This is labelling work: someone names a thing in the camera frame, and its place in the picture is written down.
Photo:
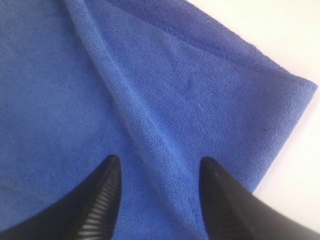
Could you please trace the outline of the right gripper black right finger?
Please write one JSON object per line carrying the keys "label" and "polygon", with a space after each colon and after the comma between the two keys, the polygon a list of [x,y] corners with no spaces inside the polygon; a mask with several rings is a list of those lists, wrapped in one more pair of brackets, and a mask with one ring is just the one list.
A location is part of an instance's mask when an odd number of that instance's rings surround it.
{"label": "right gripper black right finger", "polygon": [[318,240],[319,233],[275,211],[235,180],[215,159],[199,168],[202,218],[210,240]]}

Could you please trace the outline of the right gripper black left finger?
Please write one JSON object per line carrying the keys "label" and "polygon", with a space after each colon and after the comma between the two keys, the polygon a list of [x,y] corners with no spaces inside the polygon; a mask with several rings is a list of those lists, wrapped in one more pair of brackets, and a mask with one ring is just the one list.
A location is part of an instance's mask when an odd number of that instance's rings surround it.
{"label": "right gripper black left finger", "polygon": [[2,240],[110,240],[122,194],[121,162],[109,155],[75,189],[45,210],[1,231]]}

